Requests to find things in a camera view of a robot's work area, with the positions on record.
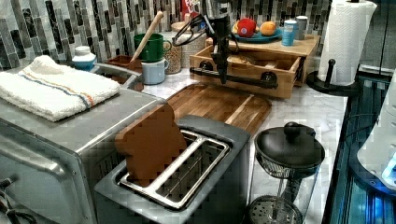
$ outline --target paper towel roll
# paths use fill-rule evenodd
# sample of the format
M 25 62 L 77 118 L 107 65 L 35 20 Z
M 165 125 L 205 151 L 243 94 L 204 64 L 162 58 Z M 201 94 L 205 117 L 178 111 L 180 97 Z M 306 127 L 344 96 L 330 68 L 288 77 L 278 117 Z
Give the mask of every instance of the paper towel roll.
M 329 60 L 335 59 L 331 84 L 347 86 L 354 82 L 364 40 L 376 4 L 369 1 L 350 3 L 332 2 L 318 78 L 325 81 Z

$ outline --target toaster slot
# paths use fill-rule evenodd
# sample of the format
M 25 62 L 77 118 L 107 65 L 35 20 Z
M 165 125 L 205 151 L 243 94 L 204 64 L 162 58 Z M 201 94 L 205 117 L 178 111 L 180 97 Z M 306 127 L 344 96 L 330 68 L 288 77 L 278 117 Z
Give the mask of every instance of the toaster slot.
M 149 186 L 143 188 L 128 180 L 126 170 L 116 182 L 164 206 L 173 209 L 187 206 L 230 147 L 198 133 L 181 132 L 188 147 Z
M 158 194 L 178 203 L 190 192 L 194 185 L 204 181 L 219 160 L 226 147 L 206 140 L 178 167 L 178 169 L 156 191 Z

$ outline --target green mug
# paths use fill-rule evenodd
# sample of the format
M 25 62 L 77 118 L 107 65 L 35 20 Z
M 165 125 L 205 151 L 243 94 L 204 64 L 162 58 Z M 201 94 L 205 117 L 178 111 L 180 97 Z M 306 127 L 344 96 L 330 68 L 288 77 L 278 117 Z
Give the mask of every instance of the green mug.
M 134 48 L 139 47 L 145 34 L 134 36 Z M 159 34 L 152 34 L 148 39 L 146 46 L 142 49 L 139 54 L 139 59 L 144 63 L 155 63 L 163 59 L 163 54 L 171 48 L 164 48 L 163 42 L 168 42 L 172 48 L 172 43 L 168 40 L 163 40 L 163 36 Z

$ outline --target red fruit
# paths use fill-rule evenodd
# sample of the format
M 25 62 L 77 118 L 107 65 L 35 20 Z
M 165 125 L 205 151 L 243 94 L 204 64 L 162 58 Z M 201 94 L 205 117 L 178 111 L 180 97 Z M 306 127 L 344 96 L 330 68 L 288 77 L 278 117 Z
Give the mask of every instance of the red fruit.
M 254 35 L 256 30 L 256 22 L 254 20 L 245 18 L 238 22 L 238 35 L 241 37 L 250 38 Z

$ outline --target french press lid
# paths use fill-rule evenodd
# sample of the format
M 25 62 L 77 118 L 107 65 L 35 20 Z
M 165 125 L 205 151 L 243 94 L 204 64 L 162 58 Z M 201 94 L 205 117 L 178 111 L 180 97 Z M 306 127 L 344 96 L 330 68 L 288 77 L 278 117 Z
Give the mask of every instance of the french press lid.
M 264 159 L 291 169 L 315 168 L 325 157 L 323 146 L 315 139 L 315 130 L 296 122 L 259 133 L 255 144 Z

